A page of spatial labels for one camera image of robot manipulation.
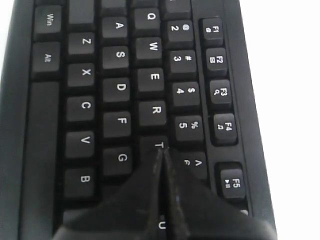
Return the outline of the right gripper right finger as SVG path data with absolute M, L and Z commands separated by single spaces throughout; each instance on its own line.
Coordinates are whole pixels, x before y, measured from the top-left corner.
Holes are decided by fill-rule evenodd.
M 275 240 L 276 230 L 265 220 L 248 216 L 205 187 L 177 160 L 163 151 L 163 187 L 169 240 Z

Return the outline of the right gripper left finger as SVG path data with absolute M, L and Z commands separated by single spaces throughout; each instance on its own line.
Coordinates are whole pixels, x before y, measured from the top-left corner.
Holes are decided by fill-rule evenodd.
M 140 165 L 114 195 L 62 224 L 55 240 L 156 240 L 162 152 Z

